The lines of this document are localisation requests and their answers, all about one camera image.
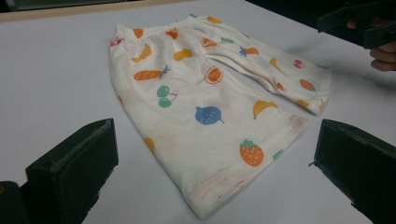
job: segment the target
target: carrot print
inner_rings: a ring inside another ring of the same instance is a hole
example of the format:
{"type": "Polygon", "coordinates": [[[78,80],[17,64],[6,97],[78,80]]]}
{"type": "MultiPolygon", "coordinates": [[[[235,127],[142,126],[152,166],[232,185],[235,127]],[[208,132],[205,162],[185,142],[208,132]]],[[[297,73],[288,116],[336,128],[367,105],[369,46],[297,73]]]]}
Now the carrot print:
{"type": "Polygon", "coordinates": [[[240,48],[241,48],[241,50],[239,50],[239,53],[242,56],[246,57],[247,54],[257,54],[257,55],[259,55],[259,51],[257,49],[255,49],[255,48],[250,48],[250,49],[244,49],[242,47],[240,47],[240,48]]]}
{"type": "Polygon", "coordinates": [[[137,38],[142,37],[143,33],[144,33],[143,29],[134,29],[134,35],[135,35],[137,38]]]}
{"type": "Polygon", "coordinates": [[[162,78],[164,74],[169,72],[169,68],[166,65],[165,68],[161,70],[144,70],[134,74],[134,80],[142,81],[142,80],[149,80],[154,78],[162,78]]]}

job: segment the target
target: strawberry print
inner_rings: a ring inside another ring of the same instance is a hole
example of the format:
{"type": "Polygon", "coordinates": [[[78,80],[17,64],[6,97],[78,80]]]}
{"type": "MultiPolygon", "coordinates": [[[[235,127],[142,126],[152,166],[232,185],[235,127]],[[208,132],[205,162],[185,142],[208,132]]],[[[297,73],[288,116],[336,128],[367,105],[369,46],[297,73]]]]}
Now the strawberry print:
{"type": "Polygon", "coordinates": [[[262,164],[262,160],[264,159],[264,152],[262,149],[254,144],[253,141],[247,139],[240,144],[239,152],[244,162],[253,167],[262,164]]]}

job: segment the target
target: fruit print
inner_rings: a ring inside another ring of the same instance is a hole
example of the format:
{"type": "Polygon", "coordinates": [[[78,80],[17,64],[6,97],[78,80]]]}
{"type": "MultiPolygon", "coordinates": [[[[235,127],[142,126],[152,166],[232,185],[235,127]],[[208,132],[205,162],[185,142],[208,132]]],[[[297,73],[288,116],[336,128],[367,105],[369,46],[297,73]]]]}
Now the fruit print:
{"type": "Polygon", "coordinates": [[[221,111],[215,106],[208,107],[196,107],[197,111],[195,112],[195,118],[198,122],[207,125],[214,124],[218,121],[224,123],[221,119],[221,111]]]}
{"type": "Polygon", "coordinates": [[[158,102],[158,104],[160,105],[160,107],[162,108],[166,108],[172,105],[172,101],[174,101],[177,97],[177,93],[170,93],[169,92],[170,89],[167,86],[161,86],[158,90],[157,90],[157,96],[160,97],[160,101],[158,102]],[[168,95],[173,95],[174,98],[172,100],[169,100],[167,98],[168,95]]]}
{"type": "Polygon", "coordinates": [[[309,103],[305,100],[298,100],[295,104],[303,108],[307,108],[309,106],[309,103]]]}
{"type": "Polygon", "coordinates": [[[201,45],[203,48],[211,48],[211,47],[217,47],[218,44],[206,37],[201,39],[201,45]]]}
{"type": "Polygon", "coordinates": [[[148,145],[149,150],[152,152],[152,154],[154,154],[155,153],[154,141],[151,138],[146,137],[145,142],[146,142],[146,145],[148,145]]]}
{"type": "Polygon", "coordinates": [[[190,49],[183,49],[174,54],[174,59],[179,62],[185,58],[190,58],[191,56],[192,52],[190,49]]]}
{"type": "Polygon", "coordinates": [[[264,152],[262,149],[254,144],[253,141],[248,141],[247,139],[240,144],[239,152],[242,160],[244,160],[247,165],[253,167],[259,166],[264,160],[264,152]]]}
{"type": "Polygon", "coordinates": [[[226,37],[222,37],[220,40],[221,40],[221,43],[230,43],[230,44],[234,43],[233,40],[226,38],[226,37]]]}
{"type": "Polygon", "coordinates": [[[301,86],[308,91],[317,91],[315,86],[307,80],[300,79],[301,86]]]}
{"type": "Polygon", "coordinates": [[[154,78],[162,78],[164,74],[169,72],[168,66],[165,66],[165,68],[161,70],[144,70],[136,73],[134,75],[134,80],[136,81],[142,81],[142,80],[149,80],[149,79],[154,79],[154,78]]]}
{"type": "Polygon", "coordinates": [[[217,67],[213,66],[207,70],[204,80],[209,84],[215,84],[222,80],[223,72],[221,72],[217,67]]]}
{"type": "Polygon", "coordinates": [[[253,106],[253,118],[255,119],[264,109],[271,106],[277,107],[274,102],[258,100],[253,106]]]}
{"type": "Polygon", "coordinates": [[[111,41],[110,47],[117,46],[122,40],[124,40],[124,38],[122,38],[122,37],[116,37],[115,40],[111,41]]]}
{"type": "Polygon", "coordinates": [[[208,16],[206,20],[207,20],[207,21],[210,21],[210,22],[212,22],[212,23],[215,23],[215,24],[221,24],[221,23],[222,23],[221,20],[218,20],[218,19],[216,19],[216,18],[214,18],[214,17],[212,17],[212,16],[208,16]]]}
{"type": "Polygon", "coordinates": [[[319,109],[322,110],[324,106],[326,105],[326,102],[324,102],[322,99],[320,99],[320,106],[319,109]]]}
{"type": "Polygon", "coordinates": [[[132,58],[132,61],[134,61],[135,63],[138,63],[140,60],[145,59],[150,55],[151,55],[151,47],[149,45],[145,45],[145,48],[143,49],[143,51],[139,55],[139,57],[132,58]]]}
{"type": "Polygon", "coordinates": [[[239,54],[241,54],[242,56],[247,57],[247,54],[257,54],[259,55],[259,51],[255,48],[250,48],[250,49],[244,49],[242,47],[240,47],[241,50],[239,50],[239,54]]]}
{"type": "Polygon", "coordinates": [[[273,159],[276,160],[276,159],[279,158],[280,155],[282,155],[282,154],[283,154],[283,149],[280,149],[280,150],[273,156],[273,159]]]}
{"type": "Polygon", "coordinates": [[[170,37],[172,37],[172,39],[177,38],[177,28],[170,29],[170,30],[166,31],[165,33],[167,35],[169,35],[170,37]]]}
{"type": "Polygon", "coordinates": [[[277,71],[279,71],[280,73],[283,74],[283,72],[280,70],[280,68],[276,65],[276,59],[275,59],[275,58],[272,58],[272,59],[270,60],[270,64],[271,64],[274,68],[276,68],[277,71]]]}
{"type": "Polygon", "coordinates": [[[134,35],[136,36],[136,38],[142,37],[143,33],[143,29],[134,29],[134,35]]]}
{"type": "Polygon", "coordinates": [[[286,90],[286,88],[282,85],[282,83],[278,82],[276,83],[277,88],[282,90],[283,92],[287,92],[288,90],[286,90]]]}
{"type": "Polygon", "coordinates": [[[303,62],[301,62],[300,60],[294,60],[294,67],[298,68],[298,69],[302,69],[304,68],[303,62]]]}

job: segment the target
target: orange slice print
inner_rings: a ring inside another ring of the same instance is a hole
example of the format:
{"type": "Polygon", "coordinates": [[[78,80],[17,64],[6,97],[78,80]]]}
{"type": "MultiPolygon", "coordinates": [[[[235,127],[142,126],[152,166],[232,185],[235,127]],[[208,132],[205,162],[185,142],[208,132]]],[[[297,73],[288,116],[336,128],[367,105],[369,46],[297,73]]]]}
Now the orange slice print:
{"type": "Polygon", "coordinates": [[[221,72],[217,67],[213,66],[207,70],[204,80],[209,84],[215,84],[222,80],[223,72],[221,72]]]}
{"type": "Polygon", "coordinates": [[[134,29],[134,35],[135,35],[137,38],[142,37],[143,33],[144,33],[143,29],[134,29]]]}
{"type": "Polygon", "coordinates": [[[214,41],[212,41],[212,40],[210,40],[210,39],[208,39],[206,37],[202,38],[201,45],[204,48],[210,48],[210,47],[217,47],[218,46],[218,44],[216,42],[214,42],[214,41]]]}

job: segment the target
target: baby pants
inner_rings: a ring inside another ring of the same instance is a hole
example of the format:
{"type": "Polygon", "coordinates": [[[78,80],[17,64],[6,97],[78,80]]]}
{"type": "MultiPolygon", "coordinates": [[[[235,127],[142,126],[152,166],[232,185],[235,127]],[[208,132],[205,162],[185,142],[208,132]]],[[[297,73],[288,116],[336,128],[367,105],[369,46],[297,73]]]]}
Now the baby pants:
{"type": "Polygon", "coordinates": [[[283,112],[209,59],[319,114],[331,73],[211,17],[117,26],[111,78],[125,111],[203,218],[275,160],[306,119],[283,112]]]}

